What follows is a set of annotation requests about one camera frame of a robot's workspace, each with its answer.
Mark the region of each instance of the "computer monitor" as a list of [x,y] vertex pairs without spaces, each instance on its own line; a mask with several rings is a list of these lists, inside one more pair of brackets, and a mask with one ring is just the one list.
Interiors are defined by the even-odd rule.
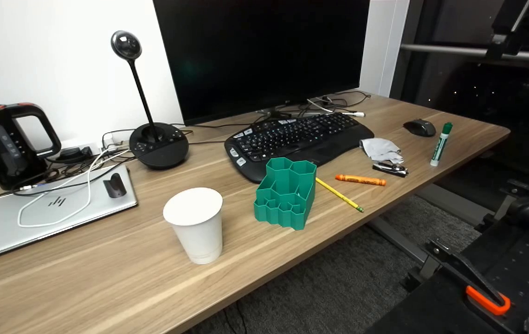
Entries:
[[185,125],[358,88],[369,0],[154,0]]

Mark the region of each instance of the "computer mouse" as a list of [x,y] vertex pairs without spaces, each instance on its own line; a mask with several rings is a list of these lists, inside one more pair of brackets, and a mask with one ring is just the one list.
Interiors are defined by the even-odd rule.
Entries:
[[404,123],[404,129],[410,135],[421,136],[421,138],[432,138],[436,135],[434,125],[425,120],[412,120]]

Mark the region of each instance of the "wooden desk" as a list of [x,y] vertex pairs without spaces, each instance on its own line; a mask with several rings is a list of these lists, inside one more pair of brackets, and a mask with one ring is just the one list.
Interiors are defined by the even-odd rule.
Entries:
[[[356,201],[363,216],[317,188],[304,231],[256,224],[256,186],[234,172],[219,144],[193,146],[189,161],[170,172],[146,172],[131,162],[137,209],[0,257],[0,333],[191,329],[508,136],[501,127],[388,99],[373,97],[362,109],[367,114],[362,123],[399,146],[410,172],[406,179],[376,173],[360,151],[319,168],[317,177]],[[428,168],[436,138],[417,138],[401,127],[415,118],[438,129],[454,123],[438,168]],[[235,131],[196,129],[189,142],[224,140]],[[336,173],[384,177],[388,186],[339,185]],[[224,196],[224,251],[209,266],[191,264],[161,220],[165,201],[193,186]]]

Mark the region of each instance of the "pencil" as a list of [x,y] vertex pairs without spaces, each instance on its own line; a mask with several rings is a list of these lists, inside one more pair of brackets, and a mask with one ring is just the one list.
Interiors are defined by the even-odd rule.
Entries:
[[356,212],[362,214],[362,209],[360,209],[354,201],[347,199],[343,194],[339,194],[339,192],[334,190],[332,186],[324,185],[321,179],[315,179],[315,183],[321,185],[321,188],[328,190],[328,192],[334,194],[337,199],[341,199],[343,203],[347,203],[349,207],[352,207]]

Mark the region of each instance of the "small white object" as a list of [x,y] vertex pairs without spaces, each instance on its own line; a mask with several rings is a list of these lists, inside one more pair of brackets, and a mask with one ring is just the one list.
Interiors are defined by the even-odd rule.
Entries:
[[373,162],[391,162],[395,166],[404,164],[399,155],[399,148],[384,138],[362,140],[362,149]]
[[209,188],[191,188],[167,201],[163,220],[191,263],[209,264],[222,253],[221,209],[222,196]]

